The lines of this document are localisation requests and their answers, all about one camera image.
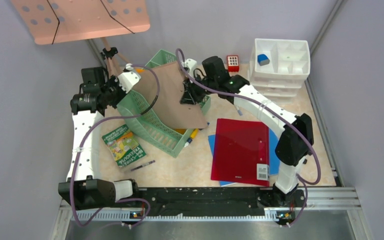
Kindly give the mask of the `blue plastic folder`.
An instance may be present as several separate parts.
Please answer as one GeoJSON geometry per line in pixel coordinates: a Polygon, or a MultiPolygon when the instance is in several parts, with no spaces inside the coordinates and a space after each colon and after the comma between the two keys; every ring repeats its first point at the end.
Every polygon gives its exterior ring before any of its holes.
{"type": "MultiPolygon", "coordinates": [[[[214,155],[214,149],[215,149],[215,139],[216,135],[209,135],[208,136],[208,143],[210,147],[211,154],[214,155]]],[[[269,129],[268,130],[268,146],[269,146],[269,177],[270,179],[274,179],[274,176],[277,176],[279,173],[279,166],[280,166],[280,160],[276,156],[275,148],[278,143],[278,138],[275,135],[275,133],[269,129]]]]}

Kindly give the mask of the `beige pressure file folder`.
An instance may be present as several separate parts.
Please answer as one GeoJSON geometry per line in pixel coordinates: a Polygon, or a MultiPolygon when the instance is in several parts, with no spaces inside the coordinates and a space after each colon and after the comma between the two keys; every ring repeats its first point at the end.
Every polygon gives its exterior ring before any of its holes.
{"type": "Polygon", "coordinates": [[[160,85],[158,99],[152,109],[160,121],[171,129],[206,128],[207,120],[198,104],[180,104],[185,75],[178,63],[167,63],[152,70],[160,85]]]}

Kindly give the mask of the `red translucent file folder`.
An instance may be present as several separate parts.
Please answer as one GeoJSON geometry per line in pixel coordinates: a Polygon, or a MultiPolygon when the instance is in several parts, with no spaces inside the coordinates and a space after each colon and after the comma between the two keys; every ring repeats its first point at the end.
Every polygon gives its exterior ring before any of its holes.
{"type": "Polygon", "coordinates": [[[269,128],[260,121],[219,118],[210,179],[268,187],[269,128]]]}

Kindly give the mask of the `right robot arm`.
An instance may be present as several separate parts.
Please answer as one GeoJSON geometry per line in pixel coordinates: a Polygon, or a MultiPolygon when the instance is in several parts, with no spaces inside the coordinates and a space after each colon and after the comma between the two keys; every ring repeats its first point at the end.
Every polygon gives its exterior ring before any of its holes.
{"type": "Polygon", "coordinates": [[[192,76],[195,67],[191,59],[178,57],[182,73],[204,94],[217,94],[231,104],[245,109],[272,130],[278,144],[275,154],[280,160],[279,172],[273,185],[273,200],[279,206],[287,206],[294,198],[299,184],[299,171],[307,155],[314,153],[314,132],[309,115],[293,114],[259,93],[241,75],[230,75],[221,58],[212,56],[207,60],[205,77],[198,80],[192,76]]]}

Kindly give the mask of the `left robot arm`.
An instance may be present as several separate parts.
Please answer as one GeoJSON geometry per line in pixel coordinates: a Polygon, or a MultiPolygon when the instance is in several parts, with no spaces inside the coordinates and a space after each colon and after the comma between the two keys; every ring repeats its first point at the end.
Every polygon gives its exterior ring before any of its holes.
{"type": "Polygon", "coordinates": [[[83,68],[81,75],[79,92],[70,101],[74,126],[72,159],[58,193],[75,210],[112,207],[119,200],[134,207],[141,198],[134,180],[102,178],[100,142],[106,108],[116,107],[141,77],[130,65],[118,76],[109,75],[104,67],[83,68]]]}

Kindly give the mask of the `green file rack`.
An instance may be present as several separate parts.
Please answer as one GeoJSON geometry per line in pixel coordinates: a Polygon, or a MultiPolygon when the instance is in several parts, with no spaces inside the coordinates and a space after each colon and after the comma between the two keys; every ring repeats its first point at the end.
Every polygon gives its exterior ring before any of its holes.
{"type": "MultiPolygon", "coordinates": [[[[140,93],[131,90],[117,105],[117,109],[122,116],[132,116],[142,113],[148,106],[148,101],[140,93]]],[[[184,144],[194,131],[187,129],[185,133],[179,133],[169,128],[152,109],[138,118],[126,119],[125,123],[134,134],[173,158],[184,149],[184,144]]]]}

